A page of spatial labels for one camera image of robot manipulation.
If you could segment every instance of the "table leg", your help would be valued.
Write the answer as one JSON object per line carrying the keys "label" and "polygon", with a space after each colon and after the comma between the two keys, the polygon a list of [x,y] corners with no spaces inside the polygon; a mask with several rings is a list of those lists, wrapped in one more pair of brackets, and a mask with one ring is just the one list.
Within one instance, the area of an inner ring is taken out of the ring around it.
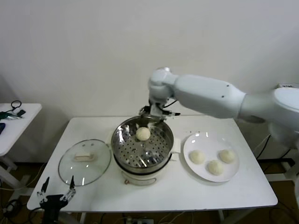
{"label": "table leg", "polygon": [[234,214],[225,218],[221,224],[235,224],[238,223],[242,218],[247,216],[249,213],[253,212],[255,209],[242,209],[236,211]]}
{"label": "table leg", "polygon": [[24,185],[18,181],[16,178],[14,178],[9,172],[7,172],[3,167],[0,166],[0,177],[5,183],[7,183],[12,188],[21,188],[24,187]]}
{"label": "table leg", "polygon": [[14,164],[14,162],[8,158],[7,156],[1,156],[0,161],[3,162],[8,168],[11,168],[12,170],[16,170],[18,167]]}

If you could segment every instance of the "pot lid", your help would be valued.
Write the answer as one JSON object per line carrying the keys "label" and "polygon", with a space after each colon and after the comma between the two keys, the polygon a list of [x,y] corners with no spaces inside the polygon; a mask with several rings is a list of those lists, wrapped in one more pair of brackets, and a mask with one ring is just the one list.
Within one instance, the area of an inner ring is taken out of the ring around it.
{"label": "pot lid", "polygon": [[91,139],[78,142],[61,157],[58,172],[61,180],[75,186],[88,185],[99,179],[111,161],[111,151],[101,140]]}

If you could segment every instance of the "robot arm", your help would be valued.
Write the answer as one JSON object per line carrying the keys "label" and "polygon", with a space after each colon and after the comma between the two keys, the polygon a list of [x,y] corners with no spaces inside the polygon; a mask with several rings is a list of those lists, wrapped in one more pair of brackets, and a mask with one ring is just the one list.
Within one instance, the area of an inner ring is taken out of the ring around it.
{"label": "robot arm", "polygon": [[174,75],[169,68],[156,70],[149,80],[149,114],[165,119],[162,109],[168,99],[216,118],[241,118],[269,122],[279,142],[291,146],[299,139],[299,89],[279,88],[246,94],[232,84],[195,75]]}

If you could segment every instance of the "power cord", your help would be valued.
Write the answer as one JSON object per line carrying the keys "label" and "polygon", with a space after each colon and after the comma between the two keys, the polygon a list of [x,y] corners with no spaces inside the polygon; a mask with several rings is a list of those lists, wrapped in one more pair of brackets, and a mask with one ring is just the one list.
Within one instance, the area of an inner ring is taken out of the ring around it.
{"label": "power cord", "polygon": [[169,106],[173,105],[173,104],[174,104],[174,103],[176,103],[176,102],[177,102],[177,100],[175,100],[175,101],[173,101],[172,103],[170,103],[170,104],[168,104],[168,105],[164,106],[163,108],[167,108],[167,107],[169,107]]}
{"label": "power cord", "polygon": [[102,215],[102,217],[101,217],[101,219],[100,219],[100,224],[103,224],[103,218],[104,218],[105,215],[106,215],[106,213],[104,213],[104,214]]}
{"label": "power cord", "polygon": [[17,108],[20,108],[20,107],[22,106],[22,102],[19,101],[19,100],[14,100],[13,102],[10,103],[10,106],[12,107],[12,109],[11,109],[11,110],[8,110],[8,111],[5,111],[5,113],[10,112],[10,111],[14,111],[14,110],[17,109]]}
{"label": "power cord", "polygon": [[256,159],[258,159],[258,158],[261,156],[261,154],[264,152],[264,150],[266,149],[266,146],[267,146],[267,144],[268,144],[268,142],[269,142],[270,137],[271,137],[271,135],[268,136],[268,138],[267,138],[267,140],[266,140],[266,143],[265,143],[265,145],[263,146],[262,151],[260,152],[260,154],[257,156]]}
{"label": "power cord", "polygon": [[[288,155],[288,153],[292,150],[292,148],[289,148],[282,156],[280,156],[278,159],[283,159],[286,155]],[[266,169],[263,170],[263,172],[265,172],[267,169],[269,169],[272,165],[274,165],[275,163],[270,164],[269,166],[266,167]]]}

